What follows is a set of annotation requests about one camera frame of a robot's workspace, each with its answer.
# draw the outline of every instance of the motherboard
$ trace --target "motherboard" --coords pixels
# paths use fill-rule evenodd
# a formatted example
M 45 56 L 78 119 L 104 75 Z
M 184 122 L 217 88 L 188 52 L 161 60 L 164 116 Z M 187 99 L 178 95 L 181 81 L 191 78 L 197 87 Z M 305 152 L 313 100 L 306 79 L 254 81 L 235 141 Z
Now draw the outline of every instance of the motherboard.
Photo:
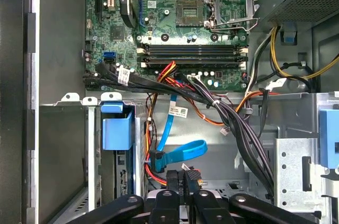
M 247 0 L 86 0 L 86 73 L 123 65 L 156 79 L 175 61 L 211 91 L 247 87 Z M 87 85 L 88 90 L 110 90 Z

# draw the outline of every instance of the sticker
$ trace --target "sticker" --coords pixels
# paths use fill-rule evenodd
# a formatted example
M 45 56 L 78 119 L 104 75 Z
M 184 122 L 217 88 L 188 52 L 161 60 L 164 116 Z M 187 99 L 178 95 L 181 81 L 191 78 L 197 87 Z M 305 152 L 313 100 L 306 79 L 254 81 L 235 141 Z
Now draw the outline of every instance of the sticker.
M 183 117 L 183 118 L 187 117 L 187 112 L 188 112 L 188 109 L 184 107 L 179 107 L 179 106 L 169 106 L 169 111 L 168 111 L 168 113 L 171 115 L 174 115 L 176 117 Z
M 220 132 L 221 134 L 223 134 L 224 136 L 226 136 L 227 134 L 229 134 L 229 132 L 231 131 L 231 129 L 229 127 L 223 127 Z
M 119 76 L 118 76 L 118 83 L 122 85 L 128 86 L 129 74 L 131 72 L 129 69 L 125 69 L 122 66 L 119 68 Z
M 157 1 L 147 1 L 147 8 L 157 8 Z
M 284 85 L 284 83 L 286 82 L 286 80 L 287 80 L 287 78 L 279 78 L 277 81 L 271 82 L 266 87 L 266 90 L 272 90 L 273 88 L 282 87 Z

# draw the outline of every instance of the green pcb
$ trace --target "green pcb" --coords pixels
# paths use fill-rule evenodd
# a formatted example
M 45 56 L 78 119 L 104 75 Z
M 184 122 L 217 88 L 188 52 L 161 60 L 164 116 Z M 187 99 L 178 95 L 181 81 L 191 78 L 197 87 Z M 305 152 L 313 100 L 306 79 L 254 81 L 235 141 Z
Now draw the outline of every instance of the green pcb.
M 134 68 L 141 76 L 156 79 L 161 68 L 145 67 L 140 62 L 140 56 L 146 55 L 146 47 L 176 45 L 247 47 L 247 34 L 244 30 L 221 30 L 213 33 L 204 28 L 204 21 L 210 14 L 204 0 L 138 0 L 138 2 L 139 4 L 134 4 L 138 7 L 137 27 L 132 29 L 122 20 L 119 0 L 115 0 L 113 10 L 103 7 L 101 20 L 98 20 L 95 13 L 96 0 L 86 0 L 85 50 L 91 55 L 90 60 L 86 62 L 87 72 L 95 73 L 95 65 L 104 60 L 103 54 L 114 52 L 114 62 L 127 68 Z M 219 9 L 224 22 L 243 18 L 246 16 L 246 0 L 221 0 Z M 191 64 L 181 65 L 180 72 L 186 75 L 201 75 L 200 79 L 213 91 L 243 91 L 246 88 L 242 80 L 242 74 L 246 72 L 244 67 L 204 68 Z M 87 88 L 98 89 L 95 85 Z

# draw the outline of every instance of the cpu socket lever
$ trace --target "cpu socket lever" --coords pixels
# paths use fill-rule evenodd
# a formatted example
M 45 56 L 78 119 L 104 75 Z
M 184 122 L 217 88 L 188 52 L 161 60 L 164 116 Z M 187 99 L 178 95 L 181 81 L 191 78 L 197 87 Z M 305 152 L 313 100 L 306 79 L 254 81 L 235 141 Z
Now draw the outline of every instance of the cpu socket lever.
M 234 30 L 234 29 L 243 29 L 246 32 L 255 28 L 258 25 L 259 18 L 254 17 L 255 12 L 258 10 L 259 5 L 254 4 L 257 0 L 246 0 L 246 17 L 240 19 L 229 19 L 227 22 L 222 19 L 220 15 L 220 4 L 221 0 L 204 0 L 204 3 L 210 7 L 211 15 L 208 20 L 204 21 L 204 27 L 210 31 L 222 31 L 222 30 Z M 226 25 L 237 25 L 242 22 L 247 22 L 249 27 L 245 28 L 241 25 L 231 26 L 231 27 L 222 27 Z

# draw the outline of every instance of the screw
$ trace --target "screw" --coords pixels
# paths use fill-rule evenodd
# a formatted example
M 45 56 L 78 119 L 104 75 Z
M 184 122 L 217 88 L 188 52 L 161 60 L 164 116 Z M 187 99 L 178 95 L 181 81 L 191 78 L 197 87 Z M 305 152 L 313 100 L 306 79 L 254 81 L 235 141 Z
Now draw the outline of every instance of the screw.
M 135 196 L 131 196 L 128 200 L 127 200 L 127 202 L 129 202 L 129 203 L 135 203 L 135 202 L 137 202 L 138 201 L 138 199 L 135 197 Z
M 236 197 L 235 197 L 235 200 L 238 201 L 238 202 L 240 202 L 240 203 L 243 203 L 243 202 L 246 201 L 246 199 L 245 199 L 243 196 L 236 196 Z
M 200 194 L 201 196 L 207 196 L 207 195 L 208 195 L 208 192 L 207 192 L 207 191 L 201 191 L 201 192 L 199 192 L 199 194 Z
M 169 192 L 169 191 L 165 191 L 165 192 L 163 193 L 163 195 L 164 195 L 164 196 L 172 196 L 171 192 Z

